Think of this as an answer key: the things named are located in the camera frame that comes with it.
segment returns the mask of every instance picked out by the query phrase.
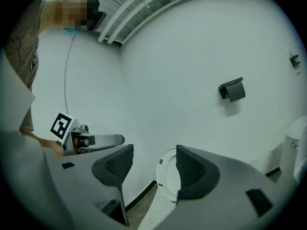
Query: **gray surface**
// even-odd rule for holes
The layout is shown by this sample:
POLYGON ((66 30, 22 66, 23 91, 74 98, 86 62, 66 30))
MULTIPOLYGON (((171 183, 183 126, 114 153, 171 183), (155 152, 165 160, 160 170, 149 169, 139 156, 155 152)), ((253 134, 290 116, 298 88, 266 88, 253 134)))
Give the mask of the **gray surface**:
POLYGON ((72 229, 128 229, 100 211, 101 207, 116 198, 118 189, 103 185, 92 173, 92 164, 97 159, 124 147, 61 158, 56 157, 53 150, 44 149, 53 183, 71 216, 72 229), (75 166, 64 170, 62 164, 66 162, 75 166))
POLYGON ((24 209, 47 229, 73 229, 70 213, 53 184, 38 141, 18 131, 0 131, 0 148, 1 172, 24 209))
POLYGON ((153 202, 154 195, 158 189, 157 185, 154 185, 152 189, 133 207, 127 212, 127 218, 131 229, 138 229, 141 221, 145 217, 150 205, 153 202))
POLYGON ((204 198, 178 201, 175 210, 156 230, 183 230, 190 229, 191 226, 198 226, 198 229, 250 230, 264 229, 267 226, 276 211, 270 210, 259 218, 245 192, 253 188, 261 189, 275 205, 280 199, 280 192, 270 179, 241 161, 204 150, 185 148, 208 159, 219 168, 219 183, 204 198))

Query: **white toilet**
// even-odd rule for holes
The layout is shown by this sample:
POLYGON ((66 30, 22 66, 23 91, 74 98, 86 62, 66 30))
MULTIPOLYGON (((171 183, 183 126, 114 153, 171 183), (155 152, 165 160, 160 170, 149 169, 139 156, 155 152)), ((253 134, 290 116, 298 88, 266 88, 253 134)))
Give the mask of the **white toilet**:
POLYGON ((286 132, 277 184, 284 194, 295 190, 307 171, 307 116, 295 120, 286 132))
POLYGON ((176 168, 176 147, 167 150, 156 167, 158 190, 138 230, 151 230, 159 225, 176 207, 180 176, 176 168))

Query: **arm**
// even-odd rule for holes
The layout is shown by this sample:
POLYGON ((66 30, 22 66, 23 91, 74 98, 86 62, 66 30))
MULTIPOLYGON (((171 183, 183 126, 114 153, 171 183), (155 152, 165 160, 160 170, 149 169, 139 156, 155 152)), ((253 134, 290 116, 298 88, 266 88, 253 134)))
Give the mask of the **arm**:
POLYGON ((40 145, 43 148, 50 148, 50 149, 54 150, 54 152, 56 153, 56 155, 58 157, 62 157, 62 156, 65 155, 64 152, 63 152, 62 146, 57 141, 39 138, 27 128, 20 129, 20 133, 22 133, 24 136, 30 136, 30 137, 34 138, 35 140, 37 140, 40 143, 40 145))

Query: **wall-mounted dispenser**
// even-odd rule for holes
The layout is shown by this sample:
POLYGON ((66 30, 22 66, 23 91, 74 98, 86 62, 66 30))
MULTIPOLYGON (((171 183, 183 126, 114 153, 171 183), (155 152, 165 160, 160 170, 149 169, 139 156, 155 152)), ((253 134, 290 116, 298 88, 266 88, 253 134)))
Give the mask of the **wall-mounted dispenser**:
POLYGON ((219 91, 222 99, 229 98, 230 102, 237 101, 245 97, 245 90, 242 84, 243 78, 238 78, 220 85, 219 91))
POLYGON ((293 67, 296 67, 296 66, 298 66, 298 64, 301 63, 301 62, 298 60, 298 55, 292 56, 292 57, 290 58, 290 61, 291 61, 293 67))

